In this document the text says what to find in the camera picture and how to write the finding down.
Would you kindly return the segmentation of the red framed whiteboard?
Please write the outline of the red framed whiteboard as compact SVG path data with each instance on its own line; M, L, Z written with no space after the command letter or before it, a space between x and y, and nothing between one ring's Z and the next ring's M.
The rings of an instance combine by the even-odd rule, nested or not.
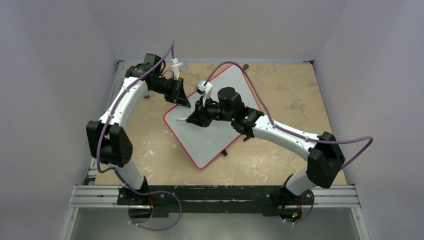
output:
M218 101L220 89L233 87L241 95L241 99L247 107L260 109L259 102L249 87L249 81L237 66L228 64L209 82L213 86L210 96L214 101ZM193 91L187 96L191 108L174 106L164 114L163 120L195 166L203 169L232 144L240 134L227 121L214 120L208 127L176 121L179 118L187 118L195 110L195 103L200 97L199 93Z

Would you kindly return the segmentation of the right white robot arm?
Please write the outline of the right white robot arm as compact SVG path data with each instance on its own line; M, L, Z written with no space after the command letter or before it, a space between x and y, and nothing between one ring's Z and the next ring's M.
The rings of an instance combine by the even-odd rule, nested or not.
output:
M229 122L237 133L274 143L307 162L306 169L289 176L281 186L280 196L284 202L292 204L314 187L328 189L332 186L345 162L333 134L326 131L321 135L303 133L295 128L283 130L262 111L246 106L233 87L220 89L217 99L201 96L185 121L203 128L212 121Z

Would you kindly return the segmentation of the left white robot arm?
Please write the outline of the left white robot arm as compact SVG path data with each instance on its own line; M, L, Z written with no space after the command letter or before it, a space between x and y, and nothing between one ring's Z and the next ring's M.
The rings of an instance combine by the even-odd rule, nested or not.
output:
M86 125L89 149L96 160L97 171L113 171L122 181L129 197L138 205L149 199L147 179L132 162L133 145L126 126L141 98L150 92L164 96L164 100L177 106L190 108L180 73L188 69L186 62L171 60L170 77L165 76L166 61L147 53L142 63L130 66L125 72L122 86L111 106L97 121Z

